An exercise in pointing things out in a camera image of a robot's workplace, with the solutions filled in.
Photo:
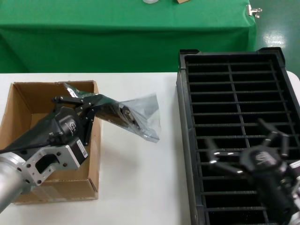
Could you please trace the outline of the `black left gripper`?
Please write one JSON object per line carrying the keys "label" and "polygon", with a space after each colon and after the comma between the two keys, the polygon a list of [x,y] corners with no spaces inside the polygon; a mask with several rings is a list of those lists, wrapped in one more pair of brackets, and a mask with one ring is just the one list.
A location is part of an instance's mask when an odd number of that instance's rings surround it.
{"label": "black left gripper", "polygon": [[88,146],[96,114],[101,108],[96,103],[102,98],[102,95],[54,97],[52,99],[54,108],[58,108],[63,104],[69,104],[74,105],[75,110],[63,106],[49,113],[8,145],[3,150],[4,153],[15,153],[21,157],[31,157],[40,148],[68,144],[71,140],[80,136],[82,128],[80,139],[84,146]]}

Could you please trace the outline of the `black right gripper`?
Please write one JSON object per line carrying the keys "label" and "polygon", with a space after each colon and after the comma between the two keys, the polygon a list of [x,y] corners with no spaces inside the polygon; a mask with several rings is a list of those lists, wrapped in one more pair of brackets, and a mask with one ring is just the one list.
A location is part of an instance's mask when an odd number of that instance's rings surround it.
{"label": "black right gripper", "polygon": [[[248,176],[261,201],[274,211],[296,211],[292,188],[296,178],[289,165],[282,159],[289,155],[289,135],[259,118],[260,127],[267,131],[261,145],[249,148],[219,148],[215,141],[206,138],[206,156],[210,169],[224,176]],[[280,155],[270,148],[280,139]]]}

